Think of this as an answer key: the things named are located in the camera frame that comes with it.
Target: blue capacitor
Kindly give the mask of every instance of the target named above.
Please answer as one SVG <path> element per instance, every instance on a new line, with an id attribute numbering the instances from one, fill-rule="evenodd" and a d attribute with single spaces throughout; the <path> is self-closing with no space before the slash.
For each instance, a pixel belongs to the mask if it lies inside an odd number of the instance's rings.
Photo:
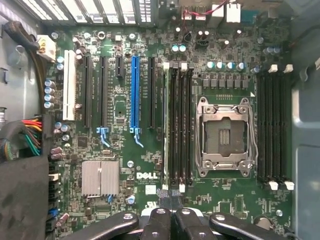
<path id="1" fill-rule="evenodd" d="M 127 203 L 128 203 L 129 205 L 134 204 L 135 201 L 136 201 L 135 195 L 130 195 L 130 196 L 126 199 L 126 201 L 127 201 Z"/>

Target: pci slot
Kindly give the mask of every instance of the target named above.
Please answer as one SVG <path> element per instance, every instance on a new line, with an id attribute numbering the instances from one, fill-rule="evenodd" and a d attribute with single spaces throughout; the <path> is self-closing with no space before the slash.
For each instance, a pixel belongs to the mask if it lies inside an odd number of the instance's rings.
<path id="1" fill-rule="evenodd" d="M 140 101 L 140 57 L 132 56 L 131 58 L 131 116 L 130 116 L 130 133 L 134 134 L 135 143 L 144 147 L 140 142 L 139 127 L 139 101 Z"/>
<path id="2" fill-rule="evenodd" d="M 76 105 L 76 53 L 72 50 L 64 51 L 63 72 L 63 108 L 62 119 L 75 120 Z"/>
<path id="3" fill-rule="evenodd" d="M 98 99 L 98 124 L 99 126 L 107 126 L 107 111 L 108 111 L 108 58 L 100 57 L 99 69 L 99 99 Z"/>
<path id="4" fill-rule="evenodd" d="M 83 126 L 91 128 L 92 95 L 93 95 L 93 62 L 90 55 L 84 57 L 83 91 Z"/>
<path id="5" fill-rule="evenodd" d="M 156 108 L 156 63 L 154 57 L 148 58 L 148 128 L 155 127 Z"/>
<path id="6" fill-rule="evenodd" d="M 122 56 L 115 57 L 115 76 L 122 79 L 125 76 L 124 58 Z"/>

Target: cable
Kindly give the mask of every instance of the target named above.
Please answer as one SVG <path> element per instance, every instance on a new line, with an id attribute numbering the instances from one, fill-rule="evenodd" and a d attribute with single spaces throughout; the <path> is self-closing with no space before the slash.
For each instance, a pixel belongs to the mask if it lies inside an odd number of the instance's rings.
<path id="1" fill-rule="evenodd" d="M 292 233 L 292 232 L 287 232 L 287 233 L 285 233 L 283 236 L 284 236 L 285 238 L 293 237 L 293 238 L 295 238 L 295 239 L 297 239 L 297 240 L 302 240 L 302 238 L 298 237 L 297 235 L 295 235 L 295 234 Z"/>

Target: wire bundle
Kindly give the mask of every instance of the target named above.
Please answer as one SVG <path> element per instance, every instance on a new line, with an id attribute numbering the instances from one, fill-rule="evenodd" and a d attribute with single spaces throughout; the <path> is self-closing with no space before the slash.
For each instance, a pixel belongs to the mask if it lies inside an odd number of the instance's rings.
<path id="1" fill-rule="evenodd" d="M 22 120 L 27 128 L 27 133 L 24 135 L 26 143 L 31 149 L 33 155 L 40 156 L 41 140 L 39 136 L 42 133 L 42 122 L 38 118 Z"/>

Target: white connector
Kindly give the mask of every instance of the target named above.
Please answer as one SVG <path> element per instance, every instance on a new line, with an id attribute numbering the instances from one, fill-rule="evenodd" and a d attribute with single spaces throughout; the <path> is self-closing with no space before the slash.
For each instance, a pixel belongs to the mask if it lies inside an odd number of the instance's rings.
<path id="1" fill-rule="evenodd" d="M 63 73 L 63 109 L 62 120 L 75 120 L 76 105 L 76 53 L 73 50 L 64 51 Z"/>
<path id="2" fill-rule="evenodd" d="M 56 43 L 48 35 L 38 35 L 37 43 L 40 45 L 40 49 L 36 53 L 54 63 L 56 61 Z"/>

